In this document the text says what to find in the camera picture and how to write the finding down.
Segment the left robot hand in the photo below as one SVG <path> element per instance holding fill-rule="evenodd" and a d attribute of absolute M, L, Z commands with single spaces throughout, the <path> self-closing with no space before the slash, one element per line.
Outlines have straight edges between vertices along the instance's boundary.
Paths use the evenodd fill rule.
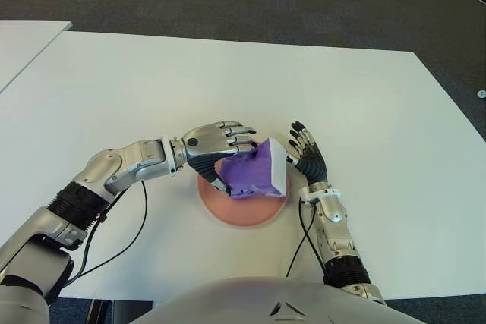
<path fill-rule="evenodd" d="M 252 127 L 238 121 L 221 121 L 196 127 L 182 137 L 186 162 L 215 189 L 227 196 L 231 187 L 216 172 L 219 160 L 252 154 L 257 142 Z"/>

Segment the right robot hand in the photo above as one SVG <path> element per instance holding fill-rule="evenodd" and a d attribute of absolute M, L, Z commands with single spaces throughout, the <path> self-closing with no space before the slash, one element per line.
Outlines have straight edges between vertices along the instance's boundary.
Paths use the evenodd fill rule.
<path fill-rule="evenodd" d="M 291 123 L 289 133 L 289 145 L 297 154 L 287 153 L 287 162 L 306 177 L 309 186 L 327 183 L 327 166 L 312 133 L 300 121 Z"/>

